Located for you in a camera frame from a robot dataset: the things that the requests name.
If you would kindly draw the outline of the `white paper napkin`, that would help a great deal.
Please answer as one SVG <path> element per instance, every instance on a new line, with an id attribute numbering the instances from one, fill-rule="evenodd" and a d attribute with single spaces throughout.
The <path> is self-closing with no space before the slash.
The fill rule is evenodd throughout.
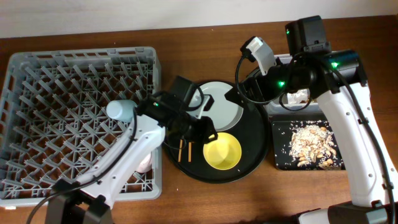
<path id="1" fill-rule="evenodd" d="M 298 90 L 295 93 L 287 94 L 287 103 L 290 105 L 307 103 L 309 98 L 310 98 L 310 92 L 308 89 Z"/>

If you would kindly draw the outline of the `yellow plastic bowl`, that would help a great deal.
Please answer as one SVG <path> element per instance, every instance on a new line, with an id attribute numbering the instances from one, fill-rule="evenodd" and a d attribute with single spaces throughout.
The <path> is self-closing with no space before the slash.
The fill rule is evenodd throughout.
<path id="1" fill-rule="evenodd" d="M 242 157 L 240 142 L 229 133 L 218 133 L 218 138 L 203 145 L 206 162 L 217 170 L 235 167 Z"/>

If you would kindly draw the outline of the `pink plastic cup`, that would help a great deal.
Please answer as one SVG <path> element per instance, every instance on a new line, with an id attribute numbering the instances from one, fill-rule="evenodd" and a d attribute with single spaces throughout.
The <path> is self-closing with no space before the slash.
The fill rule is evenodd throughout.
<path id="1" fill-rule="evenodd" d="M 136 169 L 138 173 L 146 173 L 152 169 L 152 153 L 149 153 L 139 164 Z"/>

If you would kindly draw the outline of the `light blue plastic cup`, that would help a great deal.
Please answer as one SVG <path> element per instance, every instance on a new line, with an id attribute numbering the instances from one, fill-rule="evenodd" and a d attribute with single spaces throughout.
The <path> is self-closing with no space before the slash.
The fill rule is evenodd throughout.
<path id="1" fill-rule="evenodd" d="M 106 114 L 117 121 L 130 123 L 134 116 L 137 104 L 132 100 L 113 100 L 106 106 Z"/>

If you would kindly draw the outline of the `peanut shells and rice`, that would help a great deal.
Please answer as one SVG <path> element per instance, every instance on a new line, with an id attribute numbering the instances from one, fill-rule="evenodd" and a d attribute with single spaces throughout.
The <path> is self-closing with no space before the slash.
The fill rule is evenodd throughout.
<path id="1" fill-rule="evenodd" d="M 315 166 L 321 170 L 336 169 L 337 145 L 333 141 L 333 131 L 324 124 L 293 125 L 289 128 L 291 137 L 283 144 L 282 153 L 296 162 L 294 168 Z"/>

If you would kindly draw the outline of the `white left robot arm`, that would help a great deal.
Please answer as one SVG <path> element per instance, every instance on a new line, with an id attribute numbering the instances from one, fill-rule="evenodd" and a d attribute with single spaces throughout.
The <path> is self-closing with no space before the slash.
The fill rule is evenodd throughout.
<path id="1" fill-rule="evenodd" d="M 167 134 L 185 142 L 217 139 L 202 113 L 214 99 L 192 81 L 177 77 L 169 91 L 148 96 L 133 109 L 132 122 L 90 170 L 69 183 L 59 180 L 46 198 L 46 223 L 112 223 L 111 209 L 122 187 Z"/>

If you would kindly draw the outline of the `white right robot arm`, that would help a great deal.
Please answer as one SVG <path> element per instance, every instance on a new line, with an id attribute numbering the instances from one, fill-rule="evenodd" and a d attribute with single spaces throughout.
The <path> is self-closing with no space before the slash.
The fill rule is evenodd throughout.
<path id="1" fill-rule="evenodd" d="M 260 38 L 241 47 L 241 59 L 258 66 L 235 79 L 228 101 L 266 105 L 286 93 L 308 89 L 328 120 L 348 173 L 349 202 L 295 216 L 297 223 L 396 223 L 397 169 L 376 123 L 368 77 L 353 50 L 332 51 L 320 16 L 288 23 L 291 61 L 282 63 Z"/>

